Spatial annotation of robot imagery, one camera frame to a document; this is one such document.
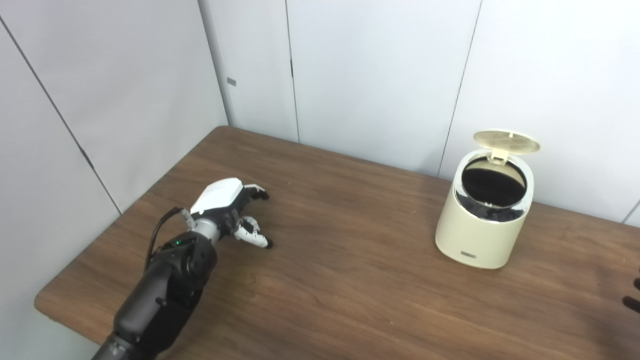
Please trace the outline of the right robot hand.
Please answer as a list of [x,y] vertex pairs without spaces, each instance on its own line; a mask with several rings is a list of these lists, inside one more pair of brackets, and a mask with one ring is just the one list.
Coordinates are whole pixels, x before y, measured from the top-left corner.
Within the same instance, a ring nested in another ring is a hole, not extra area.
[[[635,278],[633,281],[633,286],[637,291],[640,291],[640,278]],[[640,301],[631,296],[624,296],[622,298],[622,304],[633,312],[640,314]]]

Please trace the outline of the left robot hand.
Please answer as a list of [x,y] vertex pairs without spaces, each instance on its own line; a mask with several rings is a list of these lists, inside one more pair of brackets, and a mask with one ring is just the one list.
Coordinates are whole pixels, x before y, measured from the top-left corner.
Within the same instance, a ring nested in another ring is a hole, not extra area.
[[208,185],[194,205],[190,216],[192,230],[215,245],[226,236],[262,249],[270,249],[274,242],[262,234],[258,221],[242,215],[252,200],[267,201],[269,194],[257,184],[243,184],[239,178],[224,178]]

